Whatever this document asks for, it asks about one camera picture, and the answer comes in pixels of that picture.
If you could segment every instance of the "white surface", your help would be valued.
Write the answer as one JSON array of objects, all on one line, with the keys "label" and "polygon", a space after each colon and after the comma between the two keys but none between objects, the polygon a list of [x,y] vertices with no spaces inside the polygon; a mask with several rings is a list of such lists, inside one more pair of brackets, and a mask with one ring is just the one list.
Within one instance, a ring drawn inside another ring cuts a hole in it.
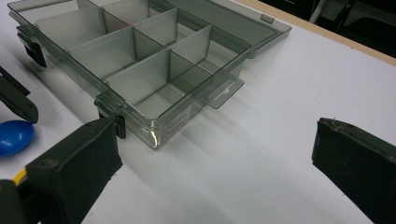
[{"label": "white surface", "polygon": [[[40,112],[33,144],[0,159],[0,178],[11,178],[96,111],[56,68],[29,59],[0,4],[0,64]],[[204,108],[161,150],[131,134],[119,141],[124,166],[84,223],[371,223],[311,164],[311,153],[320,117],[396,145],[396,68],[293,27],[246,61],[241,78],[246,84],[230,101]],[[11,116],[0,112],[1,120]]]}]

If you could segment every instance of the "blue object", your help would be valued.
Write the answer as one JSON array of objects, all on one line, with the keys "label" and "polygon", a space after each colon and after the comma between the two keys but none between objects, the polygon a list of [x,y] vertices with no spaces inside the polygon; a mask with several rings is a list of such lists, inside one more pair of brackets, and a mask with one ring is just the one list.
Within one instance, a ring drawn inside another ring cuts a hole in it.
[{"label": "blue object", "polygon": [[24,120],[0,123],[0,156],[22,150],[32,141],[33,133],[32,123]]}]

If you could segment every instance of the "hinged lid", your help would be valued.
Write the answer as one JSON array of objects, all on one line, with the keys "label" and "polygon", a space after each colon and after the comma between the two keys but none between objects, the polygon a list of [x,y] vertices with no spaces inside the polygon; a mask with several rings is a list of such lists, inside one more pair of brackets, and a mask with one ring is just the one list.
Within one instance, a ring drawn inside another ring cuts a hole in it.
[{"label": "hinged lid", "polygon": [[274,18],[230,0],[165,1],[248,42],[252,47],[249,58],[268,49],[291,30]]}]

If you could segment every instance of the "clear plastic box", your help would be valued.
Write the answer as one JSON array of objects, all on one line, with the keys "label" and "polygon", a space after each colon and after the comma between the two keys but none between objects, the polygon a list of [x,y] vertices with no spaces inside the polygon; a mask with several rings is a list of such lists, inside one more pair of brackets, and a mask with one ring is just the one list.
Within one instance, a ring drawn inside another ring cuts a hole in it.
[{"label": "clear plastic box", "polygon": [[205,105],[224,104],[243,85],[244,60],[290,30],[233,4],[27,0],[8,6],[28,49],[39,44],[101,115],[124,118],[132,133],[159,148]]}]

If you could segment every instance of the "transparent plastic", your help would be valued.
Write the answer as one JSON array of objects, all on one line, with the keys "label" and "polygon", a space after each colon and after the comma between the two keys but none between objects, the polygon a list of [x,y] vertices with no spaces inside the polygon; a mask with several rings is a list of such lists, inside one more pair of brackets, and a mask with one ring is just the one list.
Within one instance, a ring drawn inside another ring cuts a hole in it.
[{"label": "transparent plastic", "polygon": [[195,1],[208,7],[203,12],[220,10],[221,23],[190,13],[186,4],[197,4],[191,0],[25,0],[8,6],[20,35],[42,46],[100,114],[123,116],[132,133],[159,148],[205,105],[219,108],[243,85],[239,73],[251,47],[229,26],[262,26]]}]

